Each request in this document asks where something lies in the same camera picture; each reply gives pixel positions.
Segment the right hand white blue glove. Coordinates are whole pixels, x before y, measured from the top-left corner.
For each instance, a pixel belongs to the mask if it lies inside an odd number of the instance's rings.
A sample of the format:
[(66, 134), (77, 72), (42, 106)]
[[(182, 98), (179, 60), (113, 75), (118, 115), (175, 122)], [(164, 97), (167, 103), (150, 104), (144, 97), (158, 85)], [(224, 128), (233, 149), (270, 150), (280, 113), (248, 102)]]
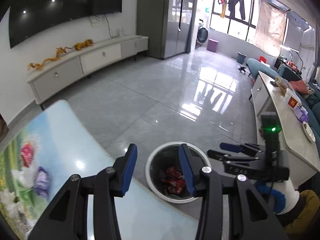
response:
[(260, 194), (266, 194), (273, 200), (273, 211), (276, 215), (283, 215), (291, 211), (300, 198), (290, 178), (276, 183), (256, 181), (254, 185)]

